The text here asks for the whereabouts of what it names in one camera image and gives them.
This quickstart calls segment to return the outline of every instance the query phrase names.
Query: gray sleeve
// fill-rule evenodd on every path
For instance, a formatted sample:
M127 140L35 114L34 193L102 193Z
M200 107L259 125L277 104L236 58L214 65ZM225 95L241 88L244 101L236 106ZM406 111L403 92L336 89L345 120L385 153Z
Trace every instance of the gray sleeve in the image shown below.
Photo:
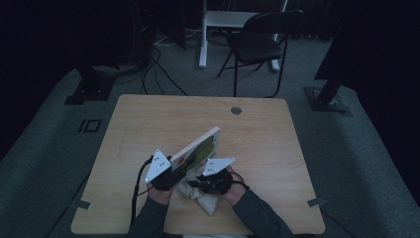
M286 223L250 189L233 209L248 229L260 238L294 237Z
M151 198L147 198L140 214L130 227L127 237L130 238L160 238L163 233L168 205L162 205Z

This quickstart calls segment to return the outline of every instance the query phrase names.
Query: black cable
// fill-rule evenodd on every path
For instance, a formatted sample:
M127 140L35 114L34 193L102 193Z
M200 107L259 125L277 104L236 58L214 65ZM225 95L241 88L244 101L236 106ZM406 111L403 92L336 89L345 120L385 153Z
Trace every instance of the black cable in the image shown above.
M148 160L145 161L145 163L140 168L139 174L137 176L137 181L136 181L136 185L134 187L134 193L133 193L133 198L132 198L132 217L131 217L131 221L130 221L130 227L133 225L134 220L136 219L136 205L137 205L137 197L138 197L138 193L139 193L140 178L142 177L142 172L145 169L146 165L148 165L152 162L153 157L154 156L151 156Z
M158 48L156 48L154 46L154 49L161 55L160 50ZM169 74L167 74L167 72L163 69L163 67L158 63L157 60L155 60L154 58L152 58L152 60L155 62L155 64L157 64L158 67L160 67L160 69L163 71L163 73L166 75L166 77L172 82L173 85L175 85L185 96L188 96L188 94L186 94L186 92L184 90L182 90L182 88L180 88L178 86L178 84L176 84L176 82L169 76Z
M343 230L345 230L351 237L358 238L355 234L353 234L349 229L347 229L346 227L344 227L340 222L338 222L334 217L332 217L330 214L328 214L321 207L319 207L319 209L321 210L321 213L322 214L324 214L325 216L327 216L328 218L330 218L332 221L334 221L337 225L340 226L340 228L342 228Z
M137 196L143 195L146 192L148 192L150 189L154 188L154 186L152 185L151 187L149 187L147 190L140 192L139 194L137 194Z

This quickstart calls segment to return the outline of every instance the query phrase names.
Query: wooden table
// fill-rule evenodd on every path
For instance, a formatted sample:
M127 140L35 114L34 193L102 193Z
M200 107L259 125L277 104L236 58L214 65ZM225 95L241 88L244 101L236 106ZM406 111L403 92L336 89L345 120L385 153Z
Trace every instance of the wooden table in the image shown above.
M231 108L240 107L236 115ZM77 234L125 234L141 165L156 150L174 155L203 133L221 129L217 158L233 168L270 204L293 233L321 234L315 192L287 104L282 99L122 95L71 224ZM147 173L143 172L142 180ZM146 189L141 182L140 191ZM138 212L146 197L139 196ZM250 234L220 199L213 216L175 190L164 230L172 234Z

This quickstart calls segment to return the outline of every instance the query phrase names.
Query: person's right hand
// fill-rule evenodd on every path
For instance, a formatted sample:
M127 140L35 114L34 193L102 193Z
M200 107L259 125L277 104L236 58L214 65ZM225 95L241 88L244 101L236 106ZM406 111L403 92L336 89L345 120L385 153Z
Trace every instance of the person's right hand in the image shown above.
M231 173L234 180L243 182L241 177L234 174L235 171L232 169L232 167L228 166L226 167L226 170ZM242 184L233 182L231 188L223 195L223 198L225 198L232 206L234 206L241 199L246 190L247 189Z

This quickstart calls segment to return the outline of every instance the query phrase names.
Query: gray floor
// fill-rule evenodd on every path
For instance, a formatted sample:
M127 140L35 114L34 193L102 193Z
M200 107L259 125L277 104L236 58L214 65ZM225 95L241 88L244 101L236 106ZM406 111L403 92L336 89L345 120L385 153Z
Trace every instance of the gray floor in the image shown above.
M344 87L339 91L351 115L314 112L309 106L303 86L322 87L325 83L313 78L330 44L310 39L291 41L277 96L288 102L315 192L326 200L321 207L332 217L324 216L323 237L351 237L337 222L356 237L419 237L419 207L356 94ZM158 48L160 65L188 95L232 95L233 72L216 77L228 53L226 47L209 46L205 69L198 68L198 41L188 41L186 50ZM81 197L83 180L94 164L118 97L139 93L142 83L138 75L121 76L108 101L63 105L79 79L74 70L60 81L0 164L0 237L84 237L70 230L73 197ZM181 95L159 68L157 80L166 94ZM268 66L257 72L241 68L238 94L266 96L275 80L276 74ZM161 94L153 69L146 86L149 94ZM84 119L101 119L98 132L79 132Z

